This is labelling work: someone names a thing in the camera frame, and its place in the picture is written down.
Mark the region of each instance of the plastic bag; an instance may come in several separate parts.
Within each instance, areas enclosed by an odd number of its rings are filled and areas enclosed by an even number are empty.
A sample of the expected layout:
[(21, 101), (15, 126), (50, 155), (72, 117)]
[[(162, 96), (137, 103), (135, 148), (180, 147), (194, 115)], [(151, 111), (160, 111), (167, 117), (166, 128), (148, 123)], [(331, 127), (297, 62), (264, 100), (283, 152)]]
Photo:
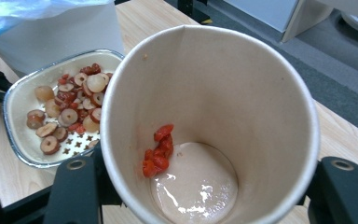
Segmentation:
[(72, 8), (111, 2), (114, 0), (0, 0), (0, 34), (25, 20), (55, 17)]

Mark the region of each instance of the white paper cup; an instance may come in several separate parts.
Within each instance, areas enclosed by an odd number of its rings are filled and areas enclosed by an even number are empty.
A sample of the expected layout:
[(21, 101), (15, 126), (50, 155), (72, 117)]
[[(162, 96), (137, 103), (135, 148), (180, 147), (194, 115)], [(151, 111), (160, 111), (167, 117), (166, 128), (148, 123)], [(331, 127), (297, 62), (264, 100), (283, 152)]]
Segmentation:
[[(320, 132), (306, 85), (283, 56), (248, 35), (179, 26), (150, 36), (120, 64), (104, 104), (108, 173), (146, 223), (182, 222), (161, 211), (154, 180), (142, 173), (144, 153), (156, 145), (153, 132), (166, 123), (174, 124), (175, 150), (206, 144), (232, 165), (238, 193), (222, 223), (277, 222), (304, 194), (316, 167)], [(189, 184), (198, 173), (188, 174)]]

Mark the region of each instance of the liquid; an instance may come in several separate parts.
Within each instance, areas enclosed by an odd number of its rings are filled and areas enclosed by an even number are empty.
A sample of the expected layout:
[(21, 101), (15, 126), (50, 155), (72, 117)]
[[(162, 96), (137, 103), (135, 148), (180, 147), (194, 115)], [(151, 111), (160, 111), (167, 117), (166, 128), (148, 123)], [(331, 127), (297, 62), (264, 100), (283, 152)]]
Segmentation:
[(234, 206), (238, 183), (229, 160), (200, 143), (175, 146), (169, 169), (151, 181), (155, 202), (175, 223), (216, 223)]

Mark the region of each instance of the dried fruit slice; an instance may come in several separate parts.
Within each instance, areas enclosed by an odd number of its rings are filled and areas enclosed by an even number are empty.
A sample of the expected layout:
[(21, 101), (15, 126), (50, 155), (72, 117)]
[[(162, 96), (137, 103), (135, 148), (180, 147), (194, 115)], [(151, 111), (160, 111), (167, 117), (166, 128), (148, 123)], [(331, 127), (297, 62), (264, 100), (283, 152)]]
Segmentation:
[(45, 111), (51, 118), (57, 118), (61, 113), (60, 107), (55, 103), (55, 99), (49, 99), (46, 101)]
[(106, 73), (99, 73), (98, 75), (103, 77), (105, 80), (105, 85), (109, 84), (110, 77)]
[(52, 155), (60, 149), (60, 143), (56, 137), (51, 135), (43, 139), (40, 149), (45, 155)]
[(89, 114), (89, 117), (94, 121), (95, 123), (100, 123), (101, 121), (101, 108), (95, 108), (92, 110), (92, 112)]
[(86, 96), (90, 97), (92, 95), (92, 91), (89, 89), (89, 86), (87, 85), (87, 81), (83, 82), (81, 88), (83, 89), (83, 92)]
[(106, 86), (105, 79), (102, 76), (100, 76), (99, 74), (89, 76), (86, 83), (87, 83), (87, 86), (89, 87), (89, 90), (92, 92), (103, 91), (103, 89)]
[(92, 103), (90, 98), (85, 98), (83, 100), (83, 108), (85, 108), (87, 110), (91, 110), (91, 109), (93, 109), (95, 107), (97, 107), (97, 106)]
[(95, 133), (100, 130), (100, 124), (92, 121), (90, 115), (86, 116), (83, 120), (83, 126), (89, 133)]
[(78, 115), (74, 109), (66, 108), (61, 112), (58, 122), (62, 127), (69, 127), (77, 121), (77, 118)]
[(58, 123), (56, 122), (47, 123), (36, 130), (36, 135), (41, 138), (52, 135), (54, 131), (57, 129), (57, 127), (58, 127)]
[(68, 137), (68, 131), (64, 127), (58, 127), (54, 133), (53, 136), (57, 138), (59, 142), (65, 141), (65, 139)]
[(66, 84), (64, 84), (64, 85), (60, 85), (60, 86), (58, 87), (58, 90), (59, 90), (59, 91), (63, 91), (63, 92), (67, 92), (67, 91), (73, 90), (74, 87), (75, 87), (74, 84), (72, 84), (72, 83), (66, 83)]
[(77, 99), (83, 101), (87, 97), (86, 93), (83, 90), (77, 92)]
[(50, 86), (39, 86), (34, 89), (34, 95), (41, 102), (54, 98), (54, 91)]
[(31, 110), (27, 114), (27, 126), (30, 129), (38, 129), (43, 126), (43, 120), (46, 115), (42, 110)]
[(77, 86), (83, 85), (83, 82), (89, 78), (85, 73), (77, 73), (74, 77), (75, 84)]
[(91, 102), (97, 107), (103, 106), (104, 94), (102, 92), (96, 92), (90, 97)]

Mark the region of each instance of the table surface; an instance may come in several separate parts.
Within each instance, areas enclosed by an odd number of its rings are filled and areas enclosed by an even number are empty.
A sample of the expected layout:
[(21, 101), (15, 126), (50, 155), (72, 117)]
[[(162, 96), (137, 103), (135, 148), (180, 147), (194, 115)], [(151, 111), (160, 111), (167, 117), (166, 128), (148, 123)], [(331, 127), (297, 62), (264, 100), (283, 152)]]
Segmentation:
[[(162, 0), (131, 0), (116, 7), (124, 50), (158, 31), (181, 24), (197, 24)], [(0, 71), (10, 82), (18, 78), (0, 59)], [(320, 158), (336, 156), (358, 164), (358, 128), (315, 101), (321, 125)], [(0, 105), (0, 200), (3, 206), (14, 203), (53, 183), (54, 175), (22, 163), (7, 140)], [(104, 206), (105, 223), (140, 223), (129, 208)], [(296, 206), (282, 223), (309, 223), (307, 206)]]

